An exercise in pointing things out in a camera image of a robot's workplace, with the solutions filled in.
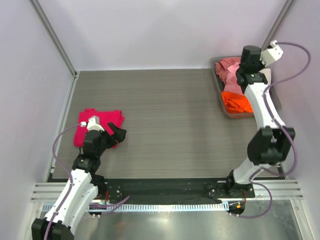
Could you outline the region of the light pink t shirt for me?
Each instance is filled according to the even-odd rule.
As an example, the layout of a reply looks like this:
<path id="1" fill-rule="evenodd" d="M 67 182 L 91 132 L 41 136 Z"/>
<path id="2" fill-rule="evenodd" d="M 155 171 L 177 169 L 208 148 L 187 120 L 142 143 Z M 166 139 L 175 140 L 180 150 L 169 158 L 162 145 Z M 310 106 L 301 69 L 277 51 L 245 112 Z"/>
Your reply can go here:
<path id="1" fill-rule="evenodd" d="M 243 95 L 241 87 L 237 83 L 236 72 L 239 69 L 240 62 L 235 62 L 234 64 L 226 68 L 226 77 L 224 84 L 224 91 L 230 92 L 238 95 Z"/>

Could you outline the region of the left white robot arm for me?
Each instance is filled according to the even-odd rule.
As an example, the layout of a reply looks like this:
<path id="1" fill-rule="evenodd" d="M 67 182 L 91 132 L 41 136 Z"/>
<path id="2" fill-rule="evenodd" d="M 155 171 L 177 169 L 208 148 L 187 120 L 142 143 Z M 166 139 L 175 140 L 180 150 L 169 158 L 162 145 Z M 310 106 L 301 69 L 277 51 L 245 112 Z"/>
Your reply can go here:
<path id="1" fill-rule="evenodd" d="M 90 203 L 102 199 L 107 192 L 105 178 L 96 172 L 101 164 L 101 156 L 107 149 L 123 142 L 126 130 L 112 122 L 107 124 L 111 133 L 103 128 L 96 117 L 81 122 L 86 128 L 83 146 L 73 161 L 68 181 L 53 207 L 44 216 L 36 218 L 31 225 L 34 240 L 73 240 L 81 218 Z"/>

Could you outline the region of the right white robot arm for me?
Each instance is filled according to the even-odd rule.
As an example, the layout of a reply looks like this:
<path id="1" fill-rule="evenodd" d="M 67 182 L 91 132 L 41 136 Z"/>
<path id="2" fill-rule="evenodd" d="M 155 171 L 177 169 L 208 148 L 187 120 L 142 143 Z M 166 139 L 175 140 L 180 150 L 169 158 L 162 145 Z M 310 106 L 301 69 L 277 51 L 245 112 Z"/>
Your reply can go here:
<path id="1" fill-rule="evenodd" d="M 283 50 L 272 41 L 265 50 L 253 45 L 242 49 L 237 84 L 248 99 L 257 125 L 257 132 L 247 145 L 247 158 L 226 178 L 225 191 L 236 198 L 249 189 L 251 181 L 270 167 L 286 160 L 295 130 L 286 127 L 270 96 L 270 85 L 261 72 L 278 61 Z"/>

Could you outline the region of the folded magenta t shirt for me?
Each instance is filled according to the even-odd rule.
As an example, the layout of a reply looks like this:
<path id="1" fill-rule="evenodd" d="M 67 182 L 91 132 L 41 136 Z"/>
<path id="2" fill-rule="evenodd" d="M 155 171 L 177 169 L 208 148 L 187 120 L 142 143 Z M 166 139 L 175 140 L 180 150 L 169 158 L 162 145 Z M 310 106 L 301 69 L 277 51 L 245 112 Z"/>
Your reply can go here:
<path id="1" fill-rule="evenodd" d="M 113 123 L 116 127 L 121 128 L 125 117 L 121 110 L 113 111 L 98 111 L 94 108 L 85 108 L 78 115 L 77 123 L 88 122 L 89 118 L 96 116 L 99 117 L 99 124 L 110 134 L 114 134 L 114 131 L 108 126 L 108 123 Z M 86 127 L 78 126 L 73 138 L 73 144 L 76 148 L 80 148 L 84 145 L 85 134 L 87 133 Z"/>

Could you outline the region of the white t shirt green collar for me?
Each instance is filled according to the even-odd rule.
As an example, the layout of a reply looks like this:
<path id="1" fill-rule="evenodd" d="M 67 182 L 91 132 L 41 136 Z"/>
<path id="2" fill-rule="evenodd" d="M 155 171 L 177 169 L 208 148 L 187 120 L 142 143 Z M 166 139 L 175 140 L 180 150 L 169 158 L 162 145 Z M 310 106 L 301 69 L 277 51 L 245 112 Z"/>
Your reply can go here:
<path id="1" fill-rule="evenodd" d="M 269 85 L 272 81 L 272 70 L 270 68 L 264 68 L 264 69 L 260 70 L 259 72 L 265 75 L 266 80 Z"/>

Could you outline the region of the dusty rose t shirt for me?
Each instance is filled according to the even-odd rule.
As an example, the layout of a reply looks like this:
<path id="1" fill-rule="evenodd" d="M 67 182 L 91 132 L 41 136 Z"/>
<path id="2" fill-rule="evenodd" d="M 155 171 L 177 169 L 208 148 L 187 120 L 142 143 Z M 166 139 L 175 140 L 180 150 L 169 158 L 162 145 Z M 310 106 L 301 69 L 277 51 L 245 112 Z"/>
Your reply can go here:
<path id="1" fill-rule="evenodd" d="M 215 63 L 215 73 L 224 84 L 226 83 L 227 75 L 229 73 L 228 67 L 234 64 L 239 64 L 240 61 L 240 57 L 225 57 Z"/>

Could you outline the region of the orange t shirt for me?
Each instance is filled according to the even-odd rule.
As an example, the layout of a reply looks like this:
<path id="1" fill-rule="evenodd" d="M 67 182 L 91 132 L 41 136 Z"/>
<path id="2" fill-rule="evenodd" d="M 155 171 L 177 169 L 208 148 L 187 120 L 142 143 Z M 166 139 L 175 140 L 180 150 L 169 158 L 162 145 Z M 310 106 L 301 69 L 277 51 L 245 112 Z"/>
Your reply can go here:
<path id="1" fill-rule="evenodd" d="M 253 113 L 252 106 L 244 95 L 223 91 L 221 98 L 230 114 Z"/>

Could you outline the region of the grey plastic tray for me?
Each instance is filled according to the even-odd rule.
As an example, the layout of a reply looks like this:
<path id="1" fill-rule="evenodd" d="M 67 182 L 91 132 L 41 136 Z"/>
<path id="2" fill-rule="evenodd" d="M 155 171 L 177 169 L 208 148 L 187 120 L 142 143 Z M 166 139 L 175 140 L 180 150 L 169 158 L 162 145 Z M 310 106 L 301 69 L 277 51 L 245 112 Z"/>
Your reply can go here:
<path id="1" fill-rule="evenodd" d="M 209 60 L 211 73 L 212 73 L 212 77 L 213 77 L 213 82 L 216 87 L 216 91 L 217 91 L 217 95 L 218 95 L 218 99 L 219 99 L 219 105 L 221 107 L 221 110 L 224 113 L 224 115 L 230 119 L 253 118 L 254 117 L 253 113 L 248 113 L 248 112 L 229 113 L 227 111 L 225 104 L 223 102 L 223 99 L 222 99 L 222 92 L 224 90 L 225 84 L 220 80 L 219 76 L 216 74 L 216 63 L 218 63 L 219 60 L 223 59 L 223 58 L 226 58 L 226 57 L 225 56 L 212 57 Z M 276 91 L 273 88 L 271 88 L 269 90 L 269 93 L 270 93 L 270 97 L 272 99 L 272 102 L 274 104 L 275 109 L 279 112 L 282 109 L 282 105 L 281 105 L 281 102 L 278 98 Z"/>

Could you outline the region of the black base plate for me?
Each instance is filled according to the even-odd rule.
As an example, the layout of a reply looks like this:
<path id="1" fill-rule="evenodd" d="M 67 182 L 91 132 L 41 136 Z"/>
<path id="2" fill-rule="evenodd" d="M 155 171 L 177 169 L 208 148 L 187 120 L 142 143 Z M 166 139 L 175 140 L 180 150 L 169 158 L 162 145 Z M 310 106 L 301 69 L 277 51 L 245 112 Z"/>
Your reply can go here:
<path id="1" fill-rule="evenodd" d="M 251 183 L 240 185 L 231 177 L 214 178 L 106 178 L 111 203 L 129 197 L 134 205 L 217 204 L 223 199 L 253 199 Z"/>

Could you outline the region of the right aluminium frame post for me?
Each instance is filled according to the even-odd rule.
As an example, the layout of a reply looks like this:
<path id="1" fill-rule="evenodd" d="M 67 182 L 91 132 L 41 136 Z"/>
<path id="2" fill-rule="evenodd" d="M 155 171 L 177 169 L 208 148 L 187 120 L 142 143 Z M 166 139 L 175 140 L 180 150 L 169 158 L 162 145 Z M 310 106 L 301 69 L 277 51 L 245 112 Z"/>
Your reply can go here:
<path id="1" fill-rule="evenodd" d="M 268 34 L 267 34 L 267 36 L 261 46 L 262 49 L 265 49 L 272 40 L 275 40 L 277 33 L 281 29 L 283 23 L 285 22 L 285 19 L 290 14 L 290 12 L 296 2 L 297 2 L 297 0 L 286 0 L 284 2 L 283 7 L 281 8 L 279 14 L 277 15 L 270 31 L 268 32 Z"/>

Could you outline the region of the aluminium frame post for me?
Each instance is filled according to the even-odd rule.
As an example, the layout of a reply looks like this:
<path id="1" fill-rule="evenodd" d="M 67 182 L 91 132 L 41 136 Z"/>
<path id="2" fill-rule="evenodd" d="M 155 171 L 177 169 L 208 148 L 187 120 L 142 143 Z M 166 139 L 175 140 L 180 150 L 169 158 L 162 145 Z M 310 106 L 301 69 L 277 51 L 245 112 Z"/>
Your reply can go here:
<path id="1" fill-rule="evenodd" d="M 297 2 L 297 0 L 286 0 L 284 2 L 283 7 L 281 8 L 279 14 L 277 15 L 270 31 L 268 32 L 268 34 L 267 34 L 267 36 L 261 46 L 262 49 L 265 49 L 272 40 L 275 40 L 277 33 L 281 29 L 283 23 L 285 22 L 285 19 L 290 14 L 290 12 L 296 2 Z"/>
<path id="2" fill-rule="evenodd" d="M 64 47 L 62 46 L 54 28 L 52 27 L 46 13 L 44 12 L 41 4 L 38 0 L 29 0 L 30 4 L 32 5 L 35 13 L 39 17 L 44 29 L 46 30 L 47 34 L 49 35 L 53 45 L 57 49 L 58 53 L 60 54 L 63 62 L 65 63 L 66 67 L 70 71 L 71 75 L 75 78 L 77 76 L 77 71 L 75 70 L 73 64 L 71 63 Z"/>

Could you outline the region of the aluminium front rail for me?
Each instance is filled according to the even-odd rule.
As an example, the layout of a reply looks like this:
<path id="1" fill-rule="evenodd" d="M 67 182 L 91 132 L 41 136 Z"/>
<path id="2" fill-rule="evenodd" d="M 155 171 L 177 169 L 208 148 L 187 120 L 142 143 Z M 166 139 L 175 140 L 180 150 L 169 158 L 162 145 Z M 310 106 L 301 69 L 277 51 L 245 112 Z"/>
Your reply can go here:
<path id="1" fill-rule="evenodd" d="M 30 201 L 32 203 L 55 202 L 65 186 L 65 182 L 36 183 Z"/>

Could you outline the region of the left aluminium frame post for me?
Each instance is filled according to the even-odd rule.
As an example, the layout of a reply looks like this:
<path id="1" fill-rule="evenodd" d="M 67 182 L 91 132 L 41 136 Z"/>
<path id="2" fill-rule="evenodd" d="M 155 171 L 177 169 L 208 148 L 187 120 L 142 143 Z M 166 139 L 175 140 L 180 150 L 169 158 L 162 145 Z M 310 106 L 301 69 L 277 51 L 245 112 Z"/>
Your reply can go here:
<path id="1" fill-rule="evenodd" d="M 47 34 L 49 35 L 53 45 L 57 49 L 58 53 L 60 54 L 63 62 L 65 63 L 66 67 L 70 71 L 71 75 L 75 78 L 77 76 L 77 71 L 75 70 L 73 64 L 71 63 L 64 47 L 62 46 L 54 28 L 52 27 L 46 13 L 44 12 L 41 4 L 38 0 L 29 0 L 30 4 L 32 5 L 35 13 L 39 17 L 44 29 L 46 30 Z"/>

